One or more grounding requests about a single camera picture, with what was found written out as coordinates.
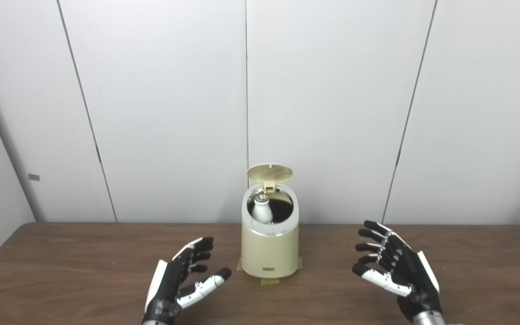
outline masking tape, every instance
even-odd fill
[[[260,286],[265,284],[277,284],[280,283],[280,279],[260,279]]]

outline white bottle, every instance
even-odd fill
[[[268,195],[264,193],[256,194],[254,197],[254,208],[252,209],[252,218],[258,222],[270,223],[272,222],[272,210],[268,206]]]

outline brown tabletop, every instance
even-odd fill
[[[448,323],[520,324],[520,226],[392,228],[425,251]],[[351,272],[358,229],[301,225],[304,268],[260,285],[236,271],[239,224],[27,224],[0,248],[0,325],[139,324],[158,259],[203,235],[215,238],[208,274],[233,274],[177,325],[408,324],[393,294]]]

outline metal wrist cuff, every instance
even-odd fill
[[[442,314],[437,311],[426,311],[413,317],[414,325],[446,325]]]

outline robotic hand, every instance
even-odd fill
[[[174,325],[182,309],[202,300],[232,275],[230,269],[225,267],[180,290],[180,284],[192,272],[206,272],[208,267],[196,262],[210,259],[213,241],[213,237],[196,239],[185,245],[171,262],[158,262],[148,290],[142,325]]]
[[[400,311],[415,325],[445,325],[439,301],[439,282],[422,251],[414,252],[394,231],[377,222],[365,221],[358,234],[377,243],[357,244],[357,251],[370,251],[354,264],[353,272],[377,286],[398,294]],[[366,266],[377,263],[386,272]]]

